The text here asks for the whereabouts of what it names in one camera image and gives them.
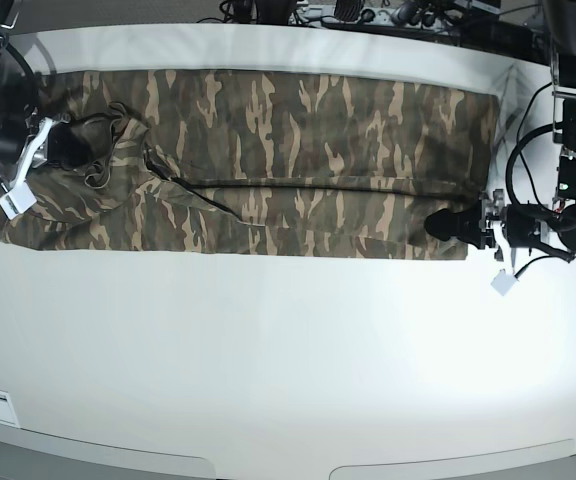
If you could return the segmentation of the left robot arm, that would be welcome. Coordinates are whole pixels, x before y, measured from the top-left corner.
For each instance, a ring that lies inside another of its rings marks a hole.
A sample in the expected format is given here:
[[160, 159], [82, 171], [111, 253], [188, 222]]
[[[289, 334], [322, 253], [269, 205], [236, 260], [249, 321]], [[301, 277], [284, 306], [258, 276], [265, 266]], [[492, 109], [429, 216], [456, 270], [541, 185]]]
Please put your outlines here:
[[[576, 257], [576, 1], [545, 1], [542, 11], [550, 36], [552, 96], [561, 101], [562, 112], [517, 141], [507, 161], [504, 189], [461, 212], [440, 210], [424, 227], [438, 240], [456, 239], [478, 249], [507, 243], [512, 249], [534, 249], [570, 262]], [[520, 202], [513, 178], [525, 147], [545, 134], [561, 148], [551, 207]]]

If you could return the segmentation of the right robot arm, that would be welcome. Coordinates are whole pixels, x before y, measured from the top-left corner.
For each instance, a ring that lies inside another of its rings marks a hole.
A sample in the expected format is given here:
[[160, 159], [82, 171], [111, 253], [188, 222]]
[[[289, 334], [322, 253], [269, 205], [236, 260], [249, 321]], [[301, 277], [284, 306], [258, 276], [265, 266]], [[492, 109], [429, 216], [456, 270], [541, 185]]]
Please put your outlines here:
[[111, 117], [73, 113], [44, 105], [44, 89], [9, 31], [18, 15], [16, 1], [0, 1], [0, 172], [12, 174], [26, 164], [99, 175], [108, 162]]

